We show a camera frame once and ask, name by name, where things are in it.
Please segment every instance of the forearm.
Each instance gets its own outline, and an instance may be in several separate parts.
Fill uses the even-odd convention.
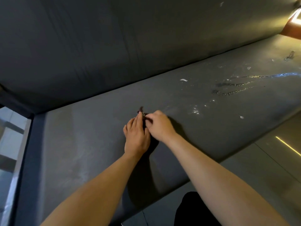
[[[42,226],[108,225],[138,160],[124,154],[62,202]]]
[[[166,145],[222,225],[288,225],[248,184],[179,135]]]

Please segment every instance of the black pants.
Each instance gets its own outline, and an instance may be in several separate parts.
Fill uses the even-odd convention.
[[[185,194],[177,209],[174,226],[183,225],[221,226],[197,192]]]

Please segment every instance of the person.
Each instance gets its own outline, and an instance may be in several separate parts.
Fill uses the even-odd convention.
[[[206,212],[204,208],[192,206],[196,211],[183,211],[180,205],[175,225],[192,225],[187,223],[191,214],[197,214],[199,222],[214,225],[203,221],[203,214],[208,212],[215,224],[223,226],[288,225],[247,183],[178,135],[164,113],[158,110],[146,115],[145,125],[143,129],[139,112],[123,128],[126,136],[123,156],[63,201],[41,225],[108,225],[131,172],[149,147],[150,135],[168,146],[198,192],[186,194],[181,205],[193,198],[208,209]]]

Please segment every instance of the floor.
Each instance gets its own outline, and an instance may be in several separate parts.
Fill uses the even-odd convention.
[[[8,108],[0,119],[24,129],[27,119]],[[221,164],[261,194],[289,223],[301,225],[301,113]],[[0,154],[17,159],[22,134],[2,132]],[[0,219],[12,173],[0,170]],[[184,194],[195,191],[191,182],[123,222],[124,226],[173,225]]]

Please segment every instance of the person's right hand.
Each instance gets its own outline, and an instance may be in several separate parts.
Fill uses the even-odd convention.
[[[166,141],[176,134],[170,120],[160,110],[150,113],[145,117],[145,125],[156,140],[166,143]]]

